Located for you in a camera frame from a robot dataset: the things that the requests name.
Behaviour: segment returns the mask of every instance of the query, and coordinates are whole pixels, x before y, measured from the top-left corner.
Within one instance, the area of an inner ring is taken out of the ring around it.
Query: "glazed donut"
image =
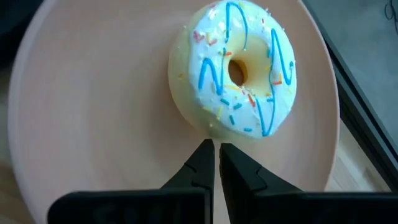
[[[242,85],[228,70],[239,65]],[[248,1],[214,2],[183,27],[169,55],[169,85],[183,117],[213,138],[274,134],[292,109],[294,51],[267,10]]]

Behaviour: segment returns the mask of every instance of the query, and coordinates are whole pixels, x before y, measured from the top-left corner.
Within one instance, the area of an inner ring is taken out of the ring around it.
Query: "donut hole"
[[[248,68],[242,60],[230,60],[228,64],[228,71],[232,82],[237,86],[243,86],[248,80]]]

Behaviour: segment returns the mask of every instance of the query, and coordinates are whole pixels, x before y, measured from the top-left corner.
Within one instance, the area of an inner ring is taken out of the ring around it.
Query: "gray floor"
[[[398,145],[398,35],[389,0],[308,0],[371,106]],[[398,13],[398,0],[393,0]]]

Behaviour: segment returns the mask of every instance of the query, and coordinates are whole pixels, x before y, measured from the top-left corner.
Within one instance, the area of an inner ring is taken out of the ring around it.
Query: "black frame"
[[[398,148],[370,106],[338,49],[307,0],[302,0],[312,15],[328,48],[336,75],[340,118],[369,157],[389,188],[398,190]]]

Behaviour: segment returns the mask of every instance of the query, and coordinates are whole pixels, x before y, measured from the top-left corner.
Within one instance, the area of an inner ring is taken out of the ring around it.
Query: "plate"
[[[178,112],[167,62],[177,32],[208,3],[41,5],[17,54],[9,96],[12,160],[37,223],[45,223],[55,199],[74,190],[159,188],[206,137]],[[295,49],[298,92],[273,137],[238,147],[297,187],[323,190],[339,119],[325,44],[301,1],[256,3],[285,27]],[[215,185],[215,223],[227,223],[218,170]]]

